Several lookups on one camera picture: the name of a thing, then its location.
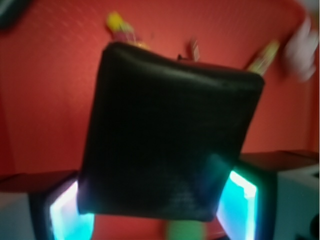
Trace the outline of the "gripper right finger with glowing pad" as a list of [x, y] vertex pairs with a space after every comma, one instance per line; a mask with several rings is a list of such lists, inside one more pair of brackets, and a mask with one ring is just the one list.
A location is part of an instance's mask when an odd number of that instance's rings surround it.
[[244, 153], [224, 186], [216, 217], [226, 240], [317, 240], [320, 155]]

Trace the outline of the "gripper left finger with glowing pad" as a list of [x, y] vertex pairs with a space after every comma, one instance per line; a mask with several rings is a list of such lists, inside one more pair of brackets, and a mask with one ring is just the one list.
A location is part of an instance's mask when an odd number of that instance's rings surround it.
[[78, 172], [5, 174], [0, 177], [2, 240], [90, 240], [95, 215], [79, 214]]

